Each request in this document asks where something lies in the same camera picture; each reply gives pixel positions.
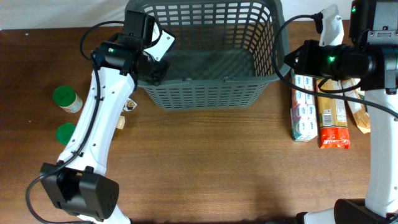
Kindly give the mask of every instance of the gray plastic basket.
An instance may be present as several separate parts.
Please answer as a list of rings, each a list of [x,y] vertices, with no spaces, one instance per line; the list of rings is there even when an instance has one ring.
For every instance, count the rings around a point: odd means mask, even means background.
[[[280,0],[138,0],[127,6],[159,20],[176,37],[159,86],[139,81],[161,108],[245,107],[278,79],[271,64],[274,36],[284,23]],[[277,60],[289,53],[283,31]],[[279,63],[285,75],[289,68]]]

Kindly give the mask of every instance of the barcode label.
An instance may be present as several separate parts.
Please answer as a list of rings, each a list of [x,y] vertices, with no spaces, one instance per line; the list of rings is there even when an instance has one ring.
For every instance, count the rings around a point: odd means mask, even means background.
[[[333,125],[331,120],[331,114],[323,114],[322,115],[323,127],[329,127]]]

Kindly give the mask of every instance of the wooden surface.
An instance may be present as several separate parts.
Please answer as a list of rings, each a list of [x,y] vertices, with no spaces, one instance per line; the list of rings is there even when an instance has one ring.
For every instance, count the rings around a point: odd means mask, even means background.
[[[117,29],[96,31],[85,49]],[[25,188],[43,162],[54,163],[62,152],[57,128],[78,121],[80,113],[58,108],[52,92],[69,85],[85,100],[92,70],[78,51],[85,30],[0,32],[0,223],[37,223]],[[319,39],[313,22],[295,22],[289,34],[291,49]],[[319,149],[318,139],[293,142],[289,89],[281,82],[245,109],[164,111],[143,90],[133,98],[139,106],[124,113],[126,127],[111,144],[107,176],[119,183],[119,206],[134,220],[294,216],[366,194],[369,135],[349,115],[349,150]],[[53,208],[41,185],[32,201],[46,219],[76,220]]]

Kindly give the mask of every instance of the green bottle cap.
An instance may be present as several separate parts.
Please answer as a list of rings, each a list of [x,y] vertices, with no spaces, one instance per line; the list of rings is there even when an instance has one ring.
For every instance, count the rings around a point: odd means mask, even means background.
[[[66,123],[66,124],[61,125],[57,129],[57,133],[56,133],[58,142],[60,142],[64,146],[66,146],[68,144],[70,138],[72,138],[72,134],[75,131],[75,128],[76,128],[76,126],[71,123]]]
[[[76,93],[69,86],[60,86],[52,94],[54,102],[62,107],[71,105],[76,99]]]

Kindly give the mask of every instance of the black cable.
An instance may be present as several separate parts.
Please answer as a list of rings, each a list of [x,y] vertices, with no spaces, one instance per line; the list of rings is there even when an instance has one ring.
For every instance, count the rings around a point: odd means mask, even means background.
[[[340,89],[340,90],[325,90],[322,88],[322,86],[329,80],[330,78],[324,78],[319,84],[318,88],[320,91],[324,93],[329,93],[329,94],[338,94],[338,93],[346,93],[348,91],[356,90],[357,88],[361,88],[362,86],[362,80],[358,82],[358,84],[353,85],[348,88]]]
[[[307,94],[310,94],[310,95],[313,95],[313,96],[317,96],[317,97],[326,97],[326,98],[331,98],[331,99],[346,100],[346,101],[352,101],[352,102],[355,102],[355,103],[361,103],[361,104],[364,104],[364,105],[366,105],[366,106],[372,106],[372,107],[377,108],[377,109],[379,109],[379,110],[383,110],[383,111],[385,111],[385,112],[387,112],[387,113],[393,115],[394,117],[396,117],[396,118],[398,119],[398,113],[397,113],[397,112],[395,112],[395,111],[393,111],[392,109],[387,108],[387,107],[385,107],[385,106],[379,105],[379,104],[377,104],[377,103],[373,103],[373,102],[370,102],[370,101],[367,101],[367,100],[360,100],[360,99],[357,99],[357,98],[347,97],[347,96],[331,95],[331,94],[327,94],[327,93],[317,93],[317,92],[315,92],[315,91],[305,90],[305,89],[303,89],[303,88],[298,87],[297,85],[294,85],[293,83],[291,83],[290,81],[288,81],[287,79],[284,78],[284,76],[283,76],[283,75],[281,74],[281,72],[279,71],[278,65],[277,65],[277,63],[276,63],[276,48],[277,48],[277,45],[278,45],[278,40],[279,40],[279,37],[280,37],[280,34],[281,34],[282,30],[285,29],[285,27],[286,27],[288,24],[290,24],[291,22],[293,22],[293,21],[296,20],[296,19],[301,19],[301,18],[310,18],[310,19],[313,19],[313,16],[311,16],[311,15],[300,15],[300,16],[295,16],[295,17],[289,19],[288,21],[286,21],[286,22],[280,27],[280,29],[278,30],[278,32],[277,32],[276,35],[275,35],[275,41],[274,41],[274,44],[273,44],[273,46],[272,46],[272,57],[271,57],[271,60],[272,60],[272,66],[274,67],[274,70],[275,70],[277,76],[278,76],[286,85],[288,85],[289,87],[291,87],[291,88],[293,88],[293,89],[296,89],[296,90],[298,90],[298,91],[301,91],[301,92],[303,92],[303,93],[307,93]]]
[[[356,40],[356,45],[355,45],[355,47],[356,47],[357,49],[359,49],[359,47],[361,46],[362,37],[363,37],[363,35],[364,35],[367,31],[370,31],[370,29],[367,28],[366,30],[362,31],[362,33],[359,35],[358,39]]]
[[[80,53],[81,53],[81,55],[82,55],[85,59],[90,60],[90,58],[87,57],[87,55],[86,55],[86,54],[84,53],[84,51],[83,51],[83,43],[84,43],[84,41],[85,41],[85,39],[86,39],[86,36],[87,36],[91,31],[93,31],[93,30],[99,28],[100,26],[106,25],[106,24],[124,24],[124,22],[123,22],[123,21],[106,21],[106,22],[100,22],[99,24],[97,24],[97,25],[95,25],[95,26],[89,28],[89,29],[83,34],[83,37],[81,37],[81,40],[80,40]]]
[[[100,101],[101,101],[101,83],[100,83],[100,75],[98,74],[98,67],[94,61],[94,55],[93,53],[91,53],[91,63],[93,64],[93,69],[94,69],[94,73],[95,73],[95,80],[96,80],[96,86],[97,86],[97,95],[96,95],[96,101],[95,101],[95,107],[94,107],[94,111],[93,111],[93,115],[91,117],[91,121],[88,125],[88,129],[87,132],[85,134],[85,137],[83,138],[78,150],[76,152],[73,152],[72,157],[70,159],[68,159],[66,162],[64,162],[63,164],[60,164],[57,168],[55,168],[54,170],[41,175],[40,177],[36,178],[35,180],[33,180],[29,186],[26,188],[26,193],[25,193],[25,200],[26,200],[26,204],[27,204],[27,208],[29,209],[30,213],[33,215],[33,217],[35,217],[38,221],[40,221],[41,223],[44,224],[70,224],[70,223],[86,223],[86,224],[93,224],[93,222],[91,221],[74,221],[74,222],[50,222],[47,220],[44,220],[42,217],[40,217],[35,210],[33,209],[33,206],[30,202],[30,191],[32,190],[33,186],[37,183],[39,183],[41,180],[46,179],[47,177],[53,175],[56,172],[59,172],[61,169],[65,168],[68,164],[70,164],[74,159],[76,159],[81,151],[83,150],[84,146],[87,143],[87,140],[91,134],[91,130],[93,129],[94,126],[94,122],[95,122],[95,118],[98,114],[98,108],[100,107]]]

